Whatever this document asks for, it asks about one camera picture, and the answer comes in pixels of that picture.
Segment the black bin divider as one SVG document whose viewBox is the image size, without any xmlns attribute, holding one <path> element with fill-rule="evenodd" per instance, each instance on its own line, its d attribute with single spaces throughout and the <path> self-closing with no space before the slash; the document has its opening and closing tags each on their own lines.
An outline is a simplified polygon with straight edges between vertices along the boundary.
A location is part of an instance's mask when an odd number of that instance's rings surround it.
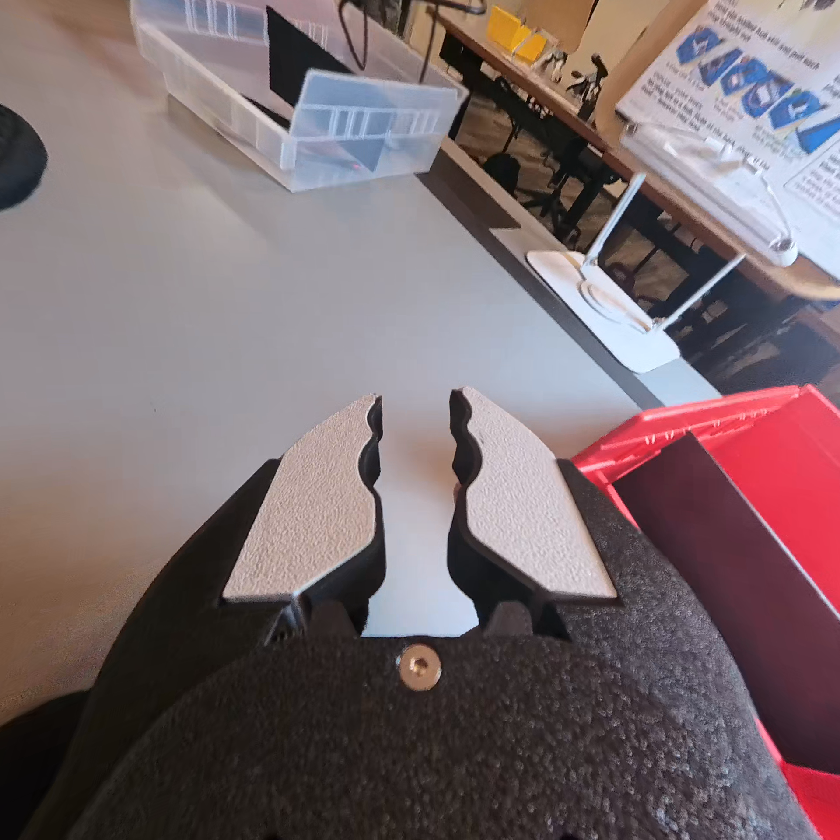
<svg viewBox="0 0 840 840">
<path fill-rule="evenodd" d="M 837 775 L 837 610 L 694 437 L 614 488 L 708 612 L 782 757 Z"/>
<path fill-rule="evenodd" d="M 238 93 L 269 121 L 288 130 L 312 70 L 349 74 L 330 49 L 338 28 L 334 1 L 266 2 L 265 55 L 237 83 Z"/>
</svg>

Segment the instruction poster board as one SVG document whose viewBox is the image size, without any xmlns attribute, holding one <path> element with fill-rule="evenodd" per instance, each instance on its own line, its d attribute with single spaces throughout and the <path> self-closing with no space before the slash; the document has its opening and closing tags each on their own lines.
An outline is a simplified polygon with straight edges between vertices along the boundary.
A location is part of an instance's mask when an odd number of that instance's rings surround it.
<svg viewBox="0 0 840 840">
<path fill-rule="evenodd" d="M 734 145 L 762 168 L 799 251 L 833 271 L 838 2 L 670 3 L 607 79 L 598 129 L 652 122 Z"/>
</svg>

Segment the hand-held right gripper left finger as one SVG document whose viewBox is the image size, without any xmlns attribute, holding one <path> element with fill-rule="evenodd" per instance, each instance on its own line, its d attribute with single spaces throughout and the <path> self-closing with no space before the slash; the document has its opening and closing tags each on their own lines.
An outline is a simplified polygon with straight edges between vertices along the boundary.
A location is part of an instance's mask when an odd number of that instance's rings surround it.
<svg viewBox="0 0 840 840">
<path fill-rule="evenodd" d="M 382 399 L 363 395 L 280 458 L 222 591 L 230 603 L 343 604 L 366 622 L 385 578 L 382 501 L 375 490 Z"/>
</svg>

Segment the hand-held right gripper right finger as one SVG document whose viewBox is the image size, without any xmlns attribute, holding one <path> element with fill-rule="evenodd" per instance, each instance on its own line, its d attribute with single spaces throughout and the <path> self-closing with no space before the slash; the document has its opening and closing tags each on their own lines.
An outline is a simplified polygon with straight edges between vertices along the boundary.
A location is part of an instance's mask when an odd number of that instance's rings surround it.
<svg viewBox="0 0 840 840">
<path fill-rule="evenodd" d="M 454 389 L 448 410 L 456 478 L 448 572 L 477 620 L 505 602 L 533 622 L 562 605 L 620 606 L 552 449 L 474 387 Z"/>
</svg>

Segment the clear plastic bin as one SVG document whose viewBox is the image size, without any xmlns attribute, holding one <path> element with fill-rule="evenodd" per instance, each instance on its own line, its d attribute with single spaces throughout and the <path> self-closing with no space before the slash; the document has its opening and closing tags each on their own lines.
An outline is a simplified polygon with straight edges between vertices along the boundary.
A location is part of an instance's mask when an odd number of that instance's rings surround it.
<svg viewBox="0 0 840 840">
<path fill-rule="evenodd" d="M 426 173 L 466 90 L 372 14 L 338 5 L 330 49 L 349 74 L 312 70 L 283 130 L 237 90 L 266 53 L 266 2 L 130 2 L 137 45 L 168 94 L 291 193 Z"/>
</svg>

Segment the black round object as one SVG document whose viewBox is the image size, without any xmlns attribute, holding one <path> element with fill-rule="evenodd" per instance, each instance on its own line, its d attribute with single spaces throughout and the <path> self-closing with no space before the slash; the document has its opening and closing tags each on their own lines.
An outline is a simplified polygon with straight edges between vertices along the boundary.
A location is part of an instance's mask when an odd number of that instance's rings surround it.
<svg viewBox="0 0 840 840">
<path fill-rule="evenodd" d="M 14 110 L 1 105 L 1 210 L 27 200 L 38 188 L 48 163 L 46 147 L 35 129 Z"/>
</svg>

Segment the black office chair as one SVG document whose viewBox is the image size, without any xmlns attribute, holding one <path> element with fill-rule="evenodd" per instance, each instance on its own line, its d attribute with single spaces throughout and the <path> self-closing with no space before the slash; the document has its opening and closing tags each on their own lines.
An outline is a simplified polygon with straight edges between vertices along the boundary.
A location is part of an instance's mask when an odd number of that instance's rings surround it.
<svg viewBox="0 0 840 840">
<path fill-rule="evenodd" d="M 519 185 L 521 163 L 509 153 L 514 140 L 521 132 L 516 124 L 501 150 L 487 157 L 482 170 L 506 193 L 515 198 L 528 211 L 538 211 L 553 236 L 562 244 L 576 246 L 581 241 L 580 222 L 594 200 L 606 186 L 620 181 L 620 176 L 602 162 L 602 157 L 587 143 L 572 143 L 571 156 L 557 157 L 548 151 L 542 164 L 557 161 L 548 184 L 542 190 Z"/>
</svg>

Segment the large red plastic bin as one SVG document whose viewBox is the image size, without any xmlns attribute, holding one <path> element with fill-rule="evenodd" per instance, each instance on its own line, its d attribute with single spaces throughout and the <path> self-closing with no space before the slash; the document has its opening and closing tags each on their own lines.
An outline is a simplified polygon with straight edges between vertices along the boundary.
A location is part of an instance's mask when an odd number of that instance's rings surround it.
<svg viewBox="0 0 840 840">
<path fill-rule="evenodd" d="M 838 428 L 838 410 L 814 387 L 770 388 L 639 413 L 573 463 L 638 528 L 615 482 L 682 437 L 694 437 L 838 612 Z M 838 774 L 786 762 L 758 720 L 816 831 L 838 838 Z"/>
</svg>

